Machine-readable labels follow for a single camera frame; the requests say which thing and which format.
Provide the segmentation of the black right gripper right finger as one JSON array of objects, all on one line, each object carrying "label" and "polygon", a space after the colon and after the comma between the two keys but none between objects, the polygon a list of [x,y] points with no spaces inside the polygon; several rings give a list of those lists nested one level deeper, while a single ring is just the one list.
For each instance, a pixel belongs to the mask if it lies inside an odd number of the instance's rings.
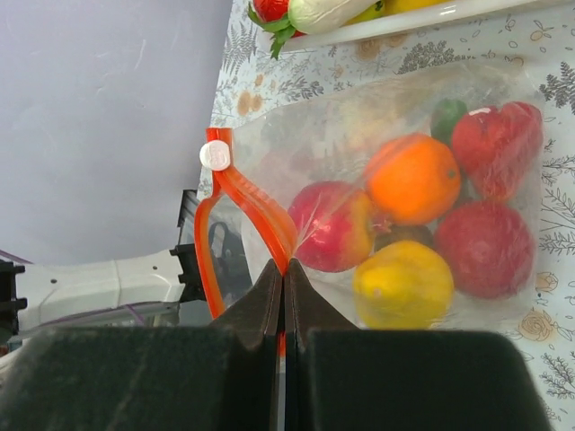
[{"label": "black right gripper right finger", "polygon": [[500,334],[362,330],[283,278],[288,430],[547,430],[525,361]]}]

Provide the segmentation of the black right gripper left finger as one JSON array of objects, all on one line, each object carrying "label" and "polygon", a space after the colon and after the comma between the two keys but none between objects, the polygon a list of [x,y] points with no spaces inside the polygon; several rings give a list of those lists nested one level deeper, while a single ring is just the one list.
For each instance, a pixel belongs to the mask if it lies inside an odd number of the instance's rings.
[{"label": "black right gripper left finger", "polygon": [[209,325],[50,330],[1,391],[4,430],[273,430],[282,278]]}]

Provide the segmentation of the yellow toy peach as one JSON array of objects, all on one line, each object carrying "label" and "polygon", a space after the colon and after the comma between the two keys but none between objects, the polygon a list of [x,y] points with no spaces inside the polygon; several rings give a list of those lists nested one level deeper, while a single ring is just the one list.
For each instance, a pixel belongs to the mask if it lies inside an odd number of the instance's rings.
[{"label": "yellow toy peach", "polygon": [[428,329],[442,321],[455,294],[451,270],[431,248],[402,240],[356,267],[358,318],[370,329]]}]

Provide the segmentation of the red yellow toy mango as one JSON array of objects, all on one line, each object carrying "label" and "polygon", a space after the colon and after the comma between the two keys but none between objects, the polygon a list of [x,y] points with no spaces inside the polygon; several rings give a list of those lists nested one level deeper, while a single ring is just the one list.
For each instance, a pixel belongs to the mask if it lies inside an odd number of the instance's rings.
[{"label": "red yellow toy mango", "polygon": [[388,233],[392,224],[362,188],[341,180],[304,187],[288,213],[297,229],[295,257],[301,264],[327,273],[362,263],[373,250],[376,236]]}]

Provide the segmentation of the brown yellow toy fruit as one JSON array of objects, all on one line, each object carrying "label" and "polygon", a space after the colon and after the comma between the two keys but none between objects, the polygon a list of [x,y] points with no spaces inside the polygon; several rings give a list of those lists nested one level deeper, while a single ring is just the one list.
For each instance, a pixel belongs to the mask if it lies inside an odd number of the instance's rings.
[{"label": "brown yellow toy fruit", "polygon": [[431,249],[434,247],[434,239],[431,230],[426,225],[393,225],[390,231],[380,233],[375,239],[374,251],[399,241],[419,242]]}]

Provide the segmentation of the clear zip top bag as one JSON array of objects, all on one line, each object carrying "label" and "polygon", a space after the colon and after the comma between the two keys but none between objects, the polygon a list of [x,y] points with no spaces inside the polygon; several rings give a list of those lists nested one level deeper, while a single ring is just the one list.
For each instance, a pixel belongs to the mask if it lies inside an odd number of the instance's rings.
[{"label": "clear zip top bag", "polygon": [[211,314],[297,263],[362,329],[511,330],[532,304],[543,104],[523,67],[460,60],[209,128]]}]

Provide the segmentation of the red toy pomegranate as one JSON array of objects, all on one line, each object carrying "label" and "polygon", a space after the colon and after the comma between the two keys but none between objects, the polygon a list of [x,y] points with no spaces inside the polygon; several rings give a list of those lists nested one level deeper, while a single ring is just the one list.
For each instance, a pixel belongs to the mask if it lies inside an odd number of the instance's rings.
[{"label": "red toy pomegranate", "polygon": [[535,264],[535,240],[520,213],[489,200],[466,203],[446,215],[434,233],[456,289],[495,300],[517,295]]}]

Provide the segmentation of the orange toy orange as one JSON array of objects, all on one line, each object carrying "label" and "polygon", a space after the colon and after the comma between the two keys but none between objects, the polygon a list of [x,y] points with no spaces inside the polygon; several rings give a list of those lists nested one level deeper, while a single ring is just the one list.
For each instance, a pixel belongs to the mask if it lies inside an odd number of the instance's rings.
[{"label": "orange toy orange", "polygon": [[462,178],[451,149],[435,138],[413,133],[389,141],[364,170],[374,203],[395,224],[428,224],[459,197]]}]

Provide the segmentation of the red toy apple back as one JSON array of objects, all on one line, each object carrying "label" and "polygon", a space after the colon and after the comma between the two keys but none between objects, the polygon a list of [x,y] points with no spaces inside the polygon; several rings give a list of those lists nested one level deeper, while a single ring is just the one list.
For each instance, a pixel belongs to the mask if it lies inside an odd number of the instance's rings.
[{"label": "red toy apple back", "polygon": [[518,191],[543,142],[541,111],[512,101],[463,115],[454,127],[451,148],[475,191],[505,202]]}]

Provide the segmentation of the green toy cucumber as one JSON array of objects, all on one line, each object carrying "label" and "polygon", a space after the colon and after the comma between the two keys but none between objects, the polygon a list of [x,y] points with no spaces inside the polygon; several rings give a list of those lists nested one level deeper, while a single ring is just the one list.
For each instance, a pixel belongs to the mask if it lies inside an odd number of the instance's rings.
[{"label": "green toy cucumber", "polygon": [[455,125],[468,112],[464,101],[443,99],[439,101],[430,118],[430,135],[446,145],[451,145]]}]

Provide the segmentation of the red toy strawberry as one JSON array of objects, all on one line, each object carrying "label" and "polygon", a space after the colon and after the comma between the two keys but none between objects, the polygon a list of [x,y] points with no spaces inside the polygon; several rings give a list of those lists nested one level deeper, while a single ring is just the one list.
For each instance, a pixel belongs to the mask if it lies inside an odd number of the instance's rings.
[{"label": "red toy strawberry", "polygon": [[270,35],[270,56],[279,58],[285,43],[303,36],[288,18],[288,0],[253,0],[248,2],[247,15],[251,21]]}]

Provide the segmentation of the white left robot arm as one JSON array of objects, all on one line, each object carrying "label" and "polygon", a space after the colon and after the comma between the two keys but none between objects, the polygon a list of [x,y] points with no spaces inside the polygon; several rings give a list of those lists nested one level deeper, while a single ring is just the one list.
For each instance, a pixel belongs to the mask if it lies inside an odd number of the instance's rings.
[{"label": "white left robot arm", "polygon": [[1,343],[59,324],[134,319],[205,299],[192,244],[72,266],[2,259]]}]

